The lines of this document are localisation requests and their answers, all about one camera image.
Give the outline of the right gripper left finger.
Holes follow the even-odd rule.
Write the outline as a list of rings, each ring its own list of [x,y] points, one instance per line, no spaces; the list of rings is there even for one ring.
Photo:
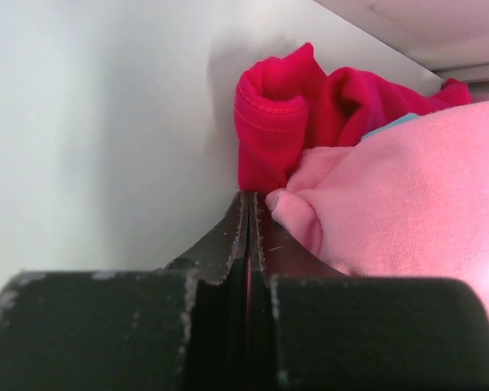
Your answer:
[[[30,271],[0,292],[0,390],[241,390],[250,197],[166,267]]]

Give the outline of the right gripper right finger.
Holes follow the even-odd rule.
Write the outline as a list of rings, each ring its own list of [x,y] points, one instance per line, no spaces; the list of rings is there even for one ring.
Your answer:
[[[248,194],[247,355],[263,390],[489,390],[489,320],[466,284],[348,277]]]

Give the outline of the pink t shirt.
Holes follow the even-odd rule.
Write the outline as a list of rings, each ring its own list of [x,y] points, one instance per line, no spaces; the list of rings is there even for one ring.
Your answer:
[[[489,317],[489,101],[307,150],[266,203],[336,270],[459,279]]]

